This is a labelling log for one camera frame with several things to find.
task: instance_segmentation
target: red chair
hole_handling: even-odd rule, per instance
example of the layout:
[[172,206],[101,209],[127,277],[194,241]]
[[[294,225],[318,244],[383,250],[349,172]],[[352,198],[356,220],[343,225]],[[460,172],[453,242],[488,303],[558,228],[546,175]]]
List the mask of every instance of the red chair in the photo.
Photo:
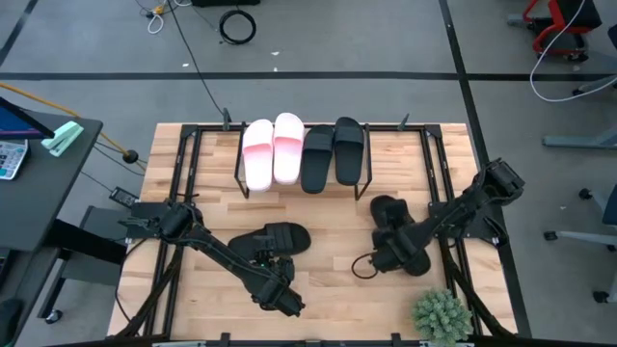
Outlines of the red chair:
[[[544,52],[544,47],[570,23],[583,0],[549,0],[550,17],[532,18],[529,13],[538,1],[531,0],[523,12],[523,22],[537,36],[532,47],[539,57]],[[508,23],[516,24],[512,20],[508,20]],[[564,55],[570,61],[586,61],[589,59],[586,55],[587,43],[581,34],[587,34],[601,25],[600,14],[593,0],[586,0],[575,21],[547,54]]]

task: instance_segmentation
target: white slide sandal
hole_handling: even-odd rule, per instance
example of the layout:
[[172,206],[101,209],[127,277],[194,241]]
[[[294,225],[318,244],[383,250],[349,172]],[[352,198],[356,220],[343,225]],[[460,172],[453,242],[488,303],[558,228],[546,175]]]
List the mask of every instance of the white slide sandal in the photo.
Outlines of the white slide sandal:
[[274,125],[274,178],[280,184],[294,184],[300,175],[305,126],[293,114],[281,113]]
[[269,120],[256,120],[242,136],[242,155],[247,188],[265,192],[272,185],[272,135],[274,129]]

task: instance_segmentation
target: green object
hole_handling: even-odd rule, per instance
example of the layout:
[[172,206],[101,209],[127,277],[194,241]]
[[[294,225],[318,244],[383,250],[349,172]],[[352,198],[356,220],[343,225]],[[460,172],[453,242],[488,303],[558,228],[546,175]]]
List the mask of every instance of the green object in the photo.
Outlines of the green object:
[[471,312],[449,290],[424,293],[414,305],[412,316],[420,336],[441,347],[453,347],[473,331]]
[[84,131],[84,128],[81,125],[74,121],[69,121],[54,131],[55,136],[53,139],[43,140],[40,144],[49,149],[51,155],[59,157],[77,139],[82,131]]

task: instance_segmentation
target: calculator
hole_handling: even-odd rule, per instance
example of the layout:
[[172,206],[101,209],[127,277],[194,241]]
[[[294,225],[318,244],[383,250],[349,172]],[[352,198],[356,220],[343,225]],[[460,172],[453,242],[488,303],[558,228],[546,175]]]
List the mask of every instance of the calculator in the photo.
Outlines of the calculator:
[[12,180],[17,177],[29,150],[28,140],[22,144],[0,141],[0,179]]

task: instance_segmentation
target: black slide sandal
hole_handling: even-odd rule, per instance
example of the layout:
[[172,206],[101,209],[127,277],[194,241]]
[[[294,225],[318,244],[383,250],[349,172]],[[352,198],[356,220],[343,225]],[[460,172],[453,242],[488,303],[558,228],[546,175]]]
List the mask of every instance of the black slide sandal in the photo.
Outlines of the black slide sandal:
[[364,131],[356,120],[341,117],[335,124],[336,180],[346,186],[358,184],[362,174]]
[[228,246],[245,259],[253,259],[258,244],[255,236],[272,236],[275,256],[299,254],[310,247],[309,232],[300,225],[288,222],[270,223],[259,230],[236,236],[229,240]]
[[334,136],[335,132],[329,125],[316,125],[305,136],[300,185],[306,193],[319,194],[326,187]]
[[[386,243],[386,240],[394,235],[394,229],[409,226],[415,223],[410,215],[407,203],[404,200],[397,200],[390,196],[379,196],[370,202],[370,213],[373,216],[375,225],[379,228],[373,231],[372,240],[375,248],[379,248]],[[405,272],[411,276],[422,276],[431,269],[431,258],[426,250],[420,251],[416,261],[407,267]]]

